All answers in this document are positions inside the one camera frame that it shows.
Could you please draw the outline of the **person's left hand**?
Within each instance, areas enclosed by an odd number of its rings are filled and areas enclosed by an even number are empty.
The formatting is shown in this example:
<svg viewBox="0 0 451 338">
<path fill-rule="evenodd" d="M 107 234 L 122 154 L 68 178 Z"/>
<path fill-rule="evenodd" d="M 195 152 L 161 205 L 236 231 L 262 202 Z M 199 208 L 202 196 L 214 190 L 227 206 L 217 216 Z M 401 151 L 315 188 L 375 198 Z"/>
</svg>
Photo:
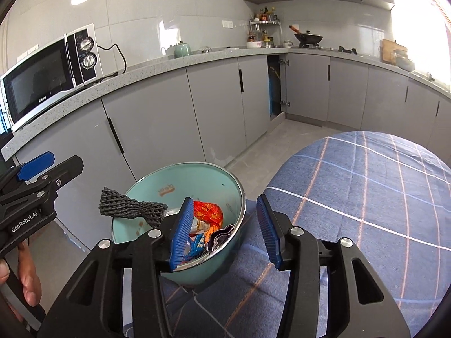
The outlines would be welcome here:
<svg viewBox="0 0 451 338">
<path fill-rule="evenodd" d="M 17 273 L 23 285 L 23 294 L 26 302 L 34 307 L 41 302 L 42 287 L 41 280 L 37 276 L 37 270 L 32 259 L 32 255 L 27 244 L 27 241 L 23 241 L 17 246 L 18 249 L 18 267 Z M 4 259 L 1 259 L 0 266 L 1 285 L 5 284 L 10 276 L 10 268 Z M 21 323 L 24 321 L 20 313 L 15 310 L 10 304 L 8 304 L 14 315 Z"/>
</svg>

